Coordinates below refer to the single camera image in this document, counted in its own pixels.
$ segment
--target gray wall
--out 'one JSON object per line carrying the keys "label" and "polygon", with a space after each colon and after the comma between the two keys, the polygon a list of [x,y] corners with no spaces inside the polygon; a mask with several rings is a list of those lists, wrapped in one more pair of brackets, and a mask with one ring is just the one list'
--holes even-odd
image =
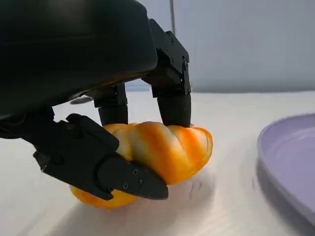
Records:
{"label": "gray wall", "polygon": [[315,0],[174,0],[194,91],[315,89]]}
{"label": "gray wall", "polygon": [[[164,31],[171,30],[171,11],[169,0],[138,0],[148,11],[148,17],[155,19]],[[149,90],[148,84],[142,80],[126,83],[127,91]]]}

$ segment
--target white table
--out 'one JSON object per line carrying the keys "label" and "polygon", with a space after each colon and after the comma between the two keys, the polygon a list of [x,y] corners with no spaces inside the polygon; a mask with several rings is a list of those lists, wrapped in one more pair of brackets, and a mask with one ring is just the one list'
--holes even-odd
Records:
{"label": "white table", "polygon": [[[160,121],[149,92],[128,96],[130,121]],[[98,120],[92,103],[65,104],[55,111],[58,119],[77,112]],[[315,229],[257,169],[256,151],[256,139],[264,126],[314,111],[315,92],[192,94],[192,122],[214,137],[208,165],[193,179],[171,186],[168,200],[141,199],[116,211],[78,202],[66,184],[40,172],[30,145],[0,140],[0,235],[315,235]]]}

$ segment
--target black robotic finger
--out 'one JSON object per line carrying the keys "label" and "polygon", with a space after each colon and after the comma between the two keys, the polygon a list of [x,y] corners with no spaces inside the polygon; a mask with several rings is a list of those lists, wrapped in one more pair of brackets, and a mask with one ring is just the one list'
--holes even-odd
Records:
{"label": "black robotic finger", "polygon": [[135,162],[127,162],[117,155],[106,158],[97,170],[97,181],[104,189],[117,189],[134,196],[163,200],[168,188],[153,171]]}
{"label": "black robotic finger", "polygon": [[128,124],[128,106],[125,84],[99,88],[91,91],[90,96],[94,99],[94,105],[102,125]]}
{"label": "black robotic finger", "polygon": [[167,186],[154,172],[124,160],[119,140],[86,116],[54,122],[52,108],[26,114],[20,123],[1,122],[15,137],[36,148],[41,171],[104,200],[113,189],[148,199],[165,199]]}
{"label": "black robotic finger", "polygon": [[154,20],[150,20],[150,27],[158,63],[155,70],[142,80],[152,86],[164,125],[189,127],[191,98],[188,52],[172,32],[164,32]]}

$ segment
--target black plastic housing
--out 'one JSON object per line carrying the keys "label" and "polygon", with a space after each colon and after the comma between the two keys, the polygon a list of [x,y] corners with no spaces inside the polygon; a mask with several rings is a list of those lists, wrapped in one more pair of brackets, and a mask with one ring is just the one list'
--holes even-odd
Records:
{"label": "black plastic housing", "polygon": [[0,2],[0,119],[141,77],[157,65],[135,0]]}

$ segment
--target purple plate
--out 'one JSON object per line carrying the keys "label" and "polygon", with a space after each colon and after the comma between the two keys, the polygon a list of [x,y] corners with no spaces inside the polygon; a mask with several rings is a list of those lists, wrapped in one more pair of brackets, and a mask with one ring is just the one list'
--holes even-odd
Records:
{"label": "purple plate", "polygon": [[265,127],[258,138],[258,154],[274,185],[315,225],[315,114]]}

